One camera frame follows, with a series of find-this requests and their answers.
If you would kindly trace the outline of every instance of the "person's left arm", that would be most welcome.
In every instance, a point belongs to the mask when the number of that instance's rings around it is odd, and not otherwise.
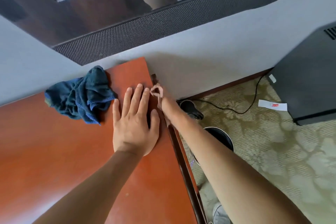
[[[113,103],[113,148],[115,153],[93,175],[61,198],[34,224],[104,224],[121,188],[141,160],[155,146],[160,119],[156,110],[147,124],[149,89],[141,97],[143,86],[125,93],[122,114],[119,101]]]

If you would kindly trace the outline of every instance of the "wooden desk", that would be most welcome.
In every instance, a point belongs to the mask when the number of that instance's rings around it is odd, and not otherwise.
[[[144,58],[107,69],[123,97],[151,87]],[[149,112],[157,100],[149,100]],[[0,108],[0,223],[32,223],[113,154],[112,108],[102,125],[58,114],[40,93]],[[205,223],[178,134],[161,122],[160,138],[130,176],[106,223]]]

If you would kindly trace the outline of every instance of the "white tag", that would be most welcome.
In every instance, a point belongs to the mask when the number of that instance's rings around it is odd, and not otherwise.
[[[276,82],[277,82],[277,80],[275,79],[274,75],[270,74],[270,75],[269,75],[269,78],[271,79],[271,81],[272,81],[273,83],[276,83]]]
[[[277,111],[287,111],[287,103],[273,103],[266,100],[259,100],[258,106]]]

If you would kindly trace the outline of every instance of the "blue cloth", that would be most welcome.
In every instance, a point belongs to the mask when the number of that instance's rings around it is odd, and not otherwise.
[[[87,124],[99,124],[97,111],[106,111],[116,98],[101,66],[95,66],[82,78],[54,84],[44,95],[45,102],[57,112]]]

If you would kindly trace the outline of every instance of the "brown baseboard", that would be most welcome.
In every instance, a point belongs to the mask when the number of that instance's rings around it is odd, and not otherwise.
[[[236,85],[241,84],[241,83],[243,83],[243,82],[248,82],[248,81],[250,81],[250,80],[254,80],[254,79],[256,79],[256,78],[258,78],[258,77],[260,77],[260,76],[264,76],[264,75],[266,75],[268,72],[270,72],[272,69],[273,69],[273,67],[270,68],[270,69],[266,69],[266,70],[264,70],[264,71],[261,71],[261,72],[259,72],[259,73],[251,74],[251,75],[249,75],[249,76],[247,76],[247,77],[244,77],[244,78],[241,78],[241,79],[239,79],[239,80],[237,80],[237,81],[230,82],[230,83],[228,83],[228,84],[225,84],[225,85],[216,87],[216,88],[214,88],[214,89],[212,89],[212,90],[207,90],[207,91],[202,92],[202,93],[200,93],[200,94],[196,94],[196,95],[194,95],[194,96],[189,97],[188,99],[193,100],[193,99],[204,98],[205,96],[208,96],[208,95],[210,95],[210,94],[216,93],[216,92],[218,92],[218,91],[221,91],[221,90],[224,90],[224,89],[227,89],[227,88],[236,86]]]

